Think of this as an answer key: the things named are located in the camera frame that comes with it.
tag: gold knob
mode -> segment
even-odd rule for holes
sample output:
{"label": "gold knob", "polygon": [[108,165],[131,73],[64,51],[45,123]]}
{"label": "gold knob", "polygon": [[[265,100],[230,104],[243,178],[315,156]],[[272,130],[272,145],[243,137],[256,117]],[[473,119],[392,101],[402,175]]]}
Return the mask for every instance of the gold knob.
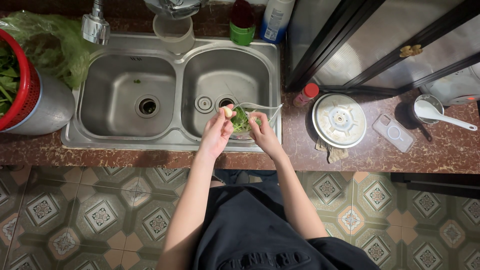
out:
{"label": "gold knob", "polygon": [[420,49],[420,47],[420,44],[414,46],[405,46],[400,49],[400,57],[415,56],[421,54],[423,52],[423,49]]}

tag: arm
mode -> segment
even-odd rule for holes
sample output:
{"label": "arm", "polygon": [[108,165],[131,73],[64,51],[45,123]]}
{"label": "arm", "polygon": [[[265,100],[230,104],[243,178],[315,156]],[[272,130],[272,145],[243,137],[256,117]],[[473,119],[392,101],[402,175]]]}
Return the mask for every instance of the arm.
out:
{"label": "arm", "polygon": [[187,269],[205,218],[213,166],[232,132],[232,122],[225,118],[223,110],[207,122],[187,183],[168,225],[157,270]]}
{"label": "arm", "polygon": [[259,127],[253,119],[249,119],[252,127],[250,136],[275,164],[288,222],[305,239],[328,236],[315,207],[293,170],[290,159],[278,142],[274,131],[268,125],[267,116],[260,112],[251,113],[251,116],[259,117],[262,121],[262,125]]}

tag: plastic bottle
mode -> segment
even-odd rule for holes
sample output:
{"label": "plastic bottle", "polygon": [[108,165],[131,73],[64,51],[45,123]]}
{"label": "plastic bottle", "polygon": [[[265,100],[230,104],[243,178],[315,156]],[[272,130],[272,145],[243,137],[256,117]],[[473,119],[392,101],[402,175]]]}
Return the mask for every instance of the plastic bottle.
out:
{"label": "plastic bottle", "polygon": [[264,13],[260,37],[266,42],[280,43],[292,15],[295,0],[269,0]]}
{"label": "plastic bottle", "polygon": [[312,98],[318,95],[318,85],[314,83],[307,84],[302,91],[293,99],[293,105],[297,108],[303,107]]}

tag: double sink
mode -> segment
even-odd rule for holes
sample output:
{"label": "double sink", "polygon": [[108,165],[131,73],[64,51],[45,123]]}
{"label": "double sink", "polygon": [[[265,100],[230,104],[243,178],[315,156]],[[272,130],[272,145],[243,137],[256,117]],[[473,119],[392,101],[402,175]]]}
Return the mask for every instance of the double sink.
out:
{"label": "double sink", "polygon": [[[280,105],[280,51],[197,38],[174,55],[155,35],[115,33],[92,46],[87,80],[73,94],[76,113],[61,133],[67,147],[197,150],[219,107]],[[281,142],[281,115],[273,129]],[[225,150],[262,151],[253,140],[229,140]]]}

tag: rice cooker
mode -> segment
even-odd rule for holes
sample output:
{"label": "rice cooker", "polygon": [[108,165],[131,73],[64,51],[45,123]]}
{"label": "rice cooker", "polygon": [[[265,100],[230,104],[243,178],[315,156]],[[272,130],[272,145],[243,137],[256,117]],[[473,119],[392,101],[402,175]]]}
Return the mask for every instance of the rice cooker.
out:
{"label": "rice cooker", "polygon": [[480,100],[480,63],[420,86],[420,91],[438,98],[444,106]]}

